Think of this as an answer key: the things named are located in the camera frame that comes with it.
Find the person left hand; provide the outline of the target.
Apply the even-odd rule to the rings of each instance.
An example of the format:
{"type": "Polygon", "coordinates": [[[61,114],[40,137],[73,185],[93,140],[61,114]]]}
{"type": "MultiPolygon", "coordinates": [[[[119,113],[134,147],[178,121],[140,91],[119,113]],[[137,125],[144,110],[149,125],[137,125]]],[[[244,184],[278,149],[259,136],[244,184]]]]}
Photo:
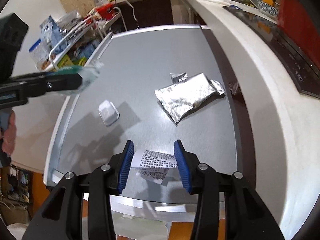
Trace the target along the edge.
{"type": "Polygon", "coordinates": [[[3,143],[1,149],[4,153],[11,156],[16,143],[16,115],[14,111],[11,111],[11,115],[9,118],[8,129],[1,133],[1,139],[3,139],[3,143]]]}

